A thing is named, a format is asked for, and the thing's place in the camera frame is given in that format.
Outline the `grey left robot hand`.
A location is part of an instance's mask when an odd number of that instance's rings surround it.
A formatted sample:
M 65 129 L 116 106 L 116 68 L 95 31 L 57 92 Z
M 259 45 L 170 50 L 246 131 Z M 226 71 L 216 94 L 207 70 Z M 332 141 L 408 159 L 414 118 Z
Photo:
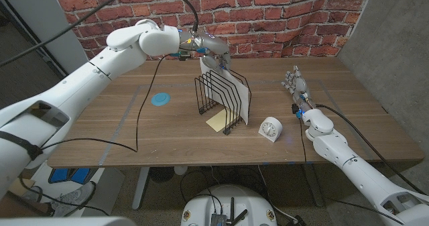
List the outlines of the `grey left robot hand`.
M 216 73 L 231 69 L 231 55 L 228 45 L 219 37 L 206 32 L 180 31 L 180 50 L 202 54 L 202 63 Z

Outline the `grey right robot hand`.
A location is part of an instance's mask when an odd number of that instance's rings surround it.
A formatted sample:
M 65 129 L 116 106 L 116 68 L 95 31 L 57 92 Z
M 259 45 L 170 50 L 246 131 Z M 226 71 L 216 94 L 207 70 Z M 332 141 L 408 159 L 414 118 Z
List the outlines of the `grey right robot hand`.
M 311 99 L 307 83 L 296 65 L 293 72 L 287 71 L 285 81 L 282 81 L 282 86 L 292 95 L 295 104 L 301 109 L 301 112 L 305 113 L 316 108 L 315 103 Z

